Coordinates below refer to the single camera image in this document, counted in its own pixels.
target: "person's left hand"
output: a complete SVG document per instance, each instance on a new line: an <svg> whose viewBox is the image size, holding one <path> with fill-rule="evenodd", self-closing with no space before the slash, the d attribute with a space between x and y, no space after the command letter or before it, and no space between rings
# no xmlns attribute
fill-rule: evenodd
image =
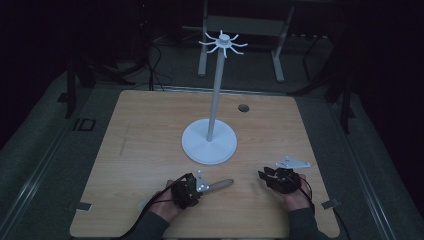
<svg viewBox="0 0 424 240"><path fill-rule="evenodd" d="M173 180L168 180L166 182L166 186L171 185L173 182ZM166 200L172 200L171 189L168 189L158 199L156 199L156 201ZM156 213L161 218L165 219L165 221L171 223L183 211L183 209L175 205L174 201L166 201L152 204L152 206L149 208L149 211Z"/></svg>

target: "white stand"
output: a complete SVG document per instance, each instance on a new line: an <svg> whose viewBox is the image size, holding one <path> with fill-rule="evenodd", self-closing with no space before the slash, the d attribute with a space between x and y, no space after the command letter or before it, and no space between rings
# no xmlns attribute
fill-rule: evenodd
<svg viewBox="0 0 424 240"><path fill-rule="evenodd" d="M210 37L207 33L205 35L215 40L211 43L202 43L203 45L215 44L216 47L207 53L211 53L219 48L218 59L215 71L215 82L212 97L212 106L209 119L201 119L191 123L185 130L182 136L182 146L187 154L193 161L205 165L215 165L227 161L237 148L237 136L233 129L226 123L216 120L216 112L218 109L219 91L221 89L222 73L224 70L225 58L227 57L226 49L230 48L237 54L232 45L244 47L247 44L237 45L231 41L226 34L219 35L219 39Z"/></svg>

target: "dark background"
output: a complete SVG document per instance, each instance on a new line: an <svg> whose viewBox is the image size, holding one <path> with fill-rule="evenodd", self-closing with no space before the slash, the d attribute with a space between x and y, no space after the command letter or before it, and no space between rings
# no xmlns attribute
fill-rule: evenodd
<svg viewBox="0 0 424 240"><path fill-rule="evenodd" d="M234 3L211 10L233 14L240 5L228 2ZM262 17L264 12L249 5L253 2L244 1L244 10ZM263 3L269 6L267 16L275 14L273 5L278 2ZM1 147L48 85L65 71L76 49L99 64L115 66L118 59L140 62L147 53L137 43L151 37L145 35L162 31L178 40L180 26L201 26L203 12L202 1L197 0L5 0L0 4ZM336 38L342 44L336 45L326 73L349 67L358 70L354 91L423 215L423 3L363 1L359 8L350 6L341 13L335 13L334 6L317 6L300 6L290 31L331 35L325 32L329 22L351 19L342 38ZM327 14L329 9L335 14ZM146 22L151 29L143 25ZM143 34L140 25L146 31Z"/></svg>

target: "person's right hand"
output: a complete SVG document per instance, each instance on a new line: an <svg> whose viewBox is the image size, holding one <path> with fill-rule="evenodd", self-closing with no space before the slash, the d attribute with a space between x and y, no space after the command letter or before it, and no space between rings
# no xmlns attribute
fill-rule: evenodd
<svg viewBox="0 0 424 240"><path fill-rule="evenodd" d="M299 174L299 176L300 178L306 180L306 176L304 174ZM303 191L308 194L309 197L311 197L311 190L308 188L306 182L302 179L300 180L300 182L302 183L301 188L303 189ZM292 193L282 194L282 198L287 210L289 211L311 207L309 205L309 200L299 189Z"/></svg>

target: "wooden table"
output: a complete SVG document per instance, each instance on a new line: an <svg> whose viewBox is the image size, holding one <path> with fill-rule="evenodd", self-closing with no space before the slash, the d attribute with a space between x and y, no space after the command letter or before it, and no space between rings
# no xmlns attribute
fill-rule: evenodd
<svg viewBox="0 0 424 240"><path fill-rule="evenodd" d="M75 237L117 237L136 221L138 204L185 173L202 175L208 184L232 178L234 184L200 198L165 232L168 238L280 238L288 235L280 198L258 177L285 156L308 161L318 228L339 235L331 210L320 203L328 195L296 102L291 97L221 94L217 119L230 125L238 139L227 162L206 166L188 158L181 135L193 121L208 118L212 95L187 92L123 91L100 147L78 211L71 225ZM248 112L238 106L247 104Z"/></svg>

